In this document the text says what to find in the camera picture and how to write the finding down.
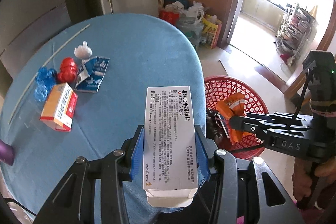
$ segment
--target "metal screw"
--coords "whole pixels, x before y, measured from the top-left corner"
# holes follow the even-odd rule
[[[225,156],[226,155],[226,151],[224,149],[218,149],[216,151],[217,155],[219,156]]]
[[[256,163],[256,164],[262,164],[264,162],[264,160],[260,157],[254,157],[253,158],[253,161]]]
[[[116,150],[113,151],[113,155],[115,155],[115,156],[121,156],[123,153],[124,153],[124,151],[121,150],[121,149],[116,149]]]
[[[85,158],[83,156],[79,156],[76,158],[76,163],[83,164],[85,162]]]

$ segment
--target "blue gripper pad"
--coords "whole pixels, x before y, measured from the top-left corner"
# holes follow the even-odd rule
[[[139,167],[141,166],[142,163],[142,156],[143,156],[143,138],[144,138],[144,128],[142,127],[138,140],[136,142],[134,152],[131,157],[131,171],[130,171],[130,176],[131,179],[133,180],[134,177],[137,175],[139,171]]]
[[[195,140],[196,140],[196,155],[197,155],[197,163],[201,170],[202,175],[206,180],[210,179],[210,171],[208,164],[208,157],[200,140],[198,133],[195,132]]]

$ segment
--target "blue tablecloth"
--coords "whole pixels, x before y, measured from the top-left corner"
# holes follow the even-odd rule
[[[73,57],[74,48],[83,41],[92,48],[93,56],[110,58],[99,92],[77,93],[71,132],[53,131],[39,121],[43,104],[34,100],[35,83],[9,125],[16,102],[38,68],[88,23],[91,26],[68,43],[47,66],[58,70],[63,58]],[[191,43],[178,29],[160,19],[115,14],[92,18],[66,29],[29,60],[7,93],[0,119],[0,138],[16,152],[13,166],[1,163],[8,190],[37,213],[77,156],[88,160],[102,158],[134,135],[137,126],[144,123],[149,86],[189,85],[194,122],[205,132],[203,81],[201,64]],[[124,183],[130,222],[136,224],[148,223],[159,212],[159,208],[147,203],[141,170],[142,167],[133,182]],[[99,196],[96,204],[96,223],[100,223]]]

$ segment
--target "doorway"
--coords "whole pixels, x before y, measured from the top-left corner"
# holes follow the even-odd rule
[[[334,0],[243,0],[230,44],[284,82],[317,48]]]

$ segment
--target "person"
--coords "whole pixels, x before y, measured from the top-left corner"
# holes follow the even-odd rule
[[[297,201],[311,195],[312,179],[305,171],[306,161],[295,158],[293,181],[293,196]],[[336,158],[330,158],[327,162],[320,164],[316,170],[317,177],[326,177],[326,187],[322,190],[317,199],[317,207],[302,211],[302,217],[307,224],[314,224],[322,215],[323,210],[328,206],[333,195],[336,193]]]

